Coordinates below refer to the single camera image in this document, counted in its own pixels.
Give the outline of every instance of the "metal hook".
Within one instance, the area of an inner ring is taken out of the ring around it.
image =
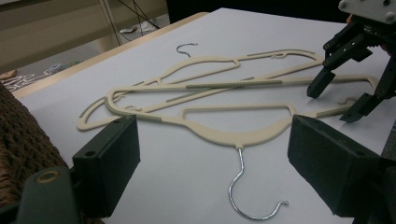
[[[194,44],[194,43],[190,43],[190,44],[184,44],[184,45],[179,45],[179,46],[177,46],[177,48],[176,48],[177,53],[186,54],[186,55],[189,56],[189,58],[190,58],[191,56],[190,56],[190,54],[189,54],[188,52],[178,50],[179,48],[181,48],[181,47],[183,47],[183,46],[186,46],[186,45],[193,45],[193,46],[196,46],[196,45],[198,45],[198,44],[196,44],[196,43],[195,43],[195,44]]]
[[[280,201],[279,203],[277,203],[277,206],[274,209],[274,211],[272,213],[270,213],[268,216],[265,216],[265,217],[252,217],[252,216],[249,216],[249,215],[243,213],[235,205],[235,203],[233,202],[233,184],[236,183],[239,180],[239,178],[242,176],[242,174],[245,171],[244,159],[242,157],[242,149],[238,148],[238,151],[239,151],[239,158],[240,158],[240,161],[241,161],[241,172],[239,172],[239,174],[233,179],[233,182],[231,183],[231,185],[229,187],[229,190],[228,190],[231,204],[233,205],[233,208],[243,217],[246,217],[246,218],[249,218],[249,219],[253,219],[253,220],[266,220],[266,219],[269,219],[269,218],[273,217],[277,213],[277,211],[279,210],[280,205],[288,205],[289,202],[288,201]]]

